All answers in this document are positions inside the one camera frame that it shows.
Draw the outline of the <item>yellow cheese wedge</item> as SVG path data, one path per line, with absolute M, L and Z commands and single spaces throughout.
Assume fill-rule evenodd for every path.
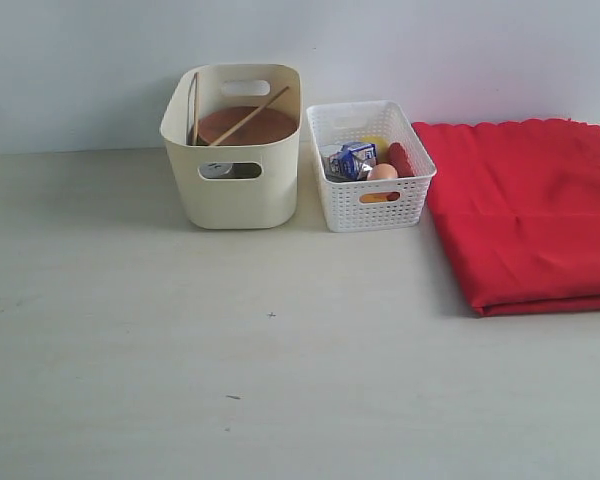
M 387 193 L 369 193 L 364 194 L 360 197 L 360 202 L 367 203 L 380 203 L 387 201 Z

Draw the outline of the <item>blue white milk carton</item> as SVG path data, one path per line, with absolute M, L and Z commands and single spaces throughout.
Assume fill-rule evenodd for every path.
M 325 174 L 340 181 L 365 180 L 377 164 L 373 143 L 353 141 L 319 148 Z

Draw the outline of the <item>brown egg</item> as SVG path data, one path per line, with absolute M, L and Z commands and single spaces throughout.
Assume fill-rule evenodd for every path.
M 389 163 L 375 165 L 368 173 L 367 181 L 393 180 L 398 178 L 396 168 Z

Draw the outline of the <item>stainless steel cup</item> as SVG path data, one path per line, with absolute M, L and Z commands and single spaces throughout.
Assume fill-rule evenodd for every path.
M 205 179 L 226 179 L 230 178 L 233 171 L 233 164 L 226 162 L 207 162 L 199 167 L 200 175 Z

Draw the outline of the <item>brown clay plate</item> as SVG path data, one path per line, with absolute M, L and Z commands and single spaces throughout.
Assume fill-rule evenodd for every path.
M 198 144 L 209 145 L 255 110 L 255 107 L 250 106 L 229 107 L 202 118 L 198 124 Z M 297 122 L 294 118 L 280 111 L 266 108 L 221 142 L 221 145 L 270 144 L 284 140 L 296 130 Z

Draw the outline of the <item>yellow lemon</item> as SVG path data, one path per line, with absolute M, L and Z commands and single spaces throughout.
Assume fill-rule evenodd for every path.
M 375 146 L 376 151 L 376 162 L 377 163 L 388 163 L 388 149 L 389 144 L 387 140 L 382 136 L 367 135 L 361 138 L 362 142 L 370 143 Z

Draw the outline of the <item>red sausage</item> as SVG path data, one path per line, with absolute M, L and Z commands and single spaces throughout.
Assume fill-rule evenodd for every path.
M 389 163 L 395 168 L 399 178 L 414 177 L 414 171 L 409 163 L 405 148 L 398 142 L 393 142 L 388 148 Z

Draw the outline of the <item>wooden chopstick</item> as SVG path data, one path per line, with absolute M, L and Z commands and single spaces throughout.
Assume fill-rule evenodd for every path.
M 198 141 L 198 108 L 199 108 L 199 73 L 195 72 L 188 93 L 188 136 L 187 144 L 189 146 L 195 146 Z
M 236 124 L 231 126 L 227 131 L 225 131 L 223 134 L 221 134 L 214 141 L 210 142 L 209 146 L 220 145 L 223 141 L 225 141 L 227 138 L 229 138 L 231 135 L 233 135 L 235 132 L 237 132 L 239 129 L 241 129 L 243 126 L 245 126 L 251 120 L 253 120 L 257 115 L 259 115 L 261 112 L 263 112 L 266 108 L 268 108 L 270 105 L 272 105 L 274 102 L 276 102 L 281 96 L 283 96 L 290 89 L 291 89 L 291 87 L 289 85 L 287 85 L 284 88 L 282 88 L 281 90 L 279 90 L 263 105 L 260 105 L 259 107 L 257 107 L 255 110 L 253 110 L 247 116 L 245 116 L 243 119 L 241 119 Z

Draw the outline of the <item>red scalloped cloth mat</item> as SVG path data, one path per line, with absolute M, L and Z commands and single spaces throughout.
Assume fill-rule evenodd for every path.
M 428 124 L 427 205 L 481 316 L 600 310 L 600 126 Z

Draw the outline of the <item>cream plastic storage bin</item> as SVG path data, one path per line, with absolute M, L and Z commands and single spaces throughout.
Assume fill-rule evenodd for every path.
M 187 144 L 188 93 L 199 73 L 199 121 L 218 110 L 259 107 L 289 85 L 291 89 L 268 108 L 297 122 L 284 140 L 245 146 Z M 297 203 L 297 171 L 302 90 L 299 73 L 279 64 L 205 65 L 179 80 L 160 125 L 181 202 L 188 219 L 205 229 L 263 229 L 288 221 Z M 230 178 L 205 179 L 207 162 L 233 164 Z

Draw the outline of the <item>white perforated plastic basket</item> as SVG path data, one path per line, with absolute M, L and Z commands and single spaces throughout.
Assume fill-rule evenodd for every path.
M 389 100 L 332 103 L 306 110 L 310 132 L 312 165 L 328 228 L 337 233 L 404 228 L 417 224 L 436 166 L 402 108 Z M 388 144 L 400 143 L 407 151 L 415 176 L 380 181 L 334 182 L 327 178 L 319 148 L 384 137 Z M 396 201 L 361 203 L 369 193 L 398 192 Z

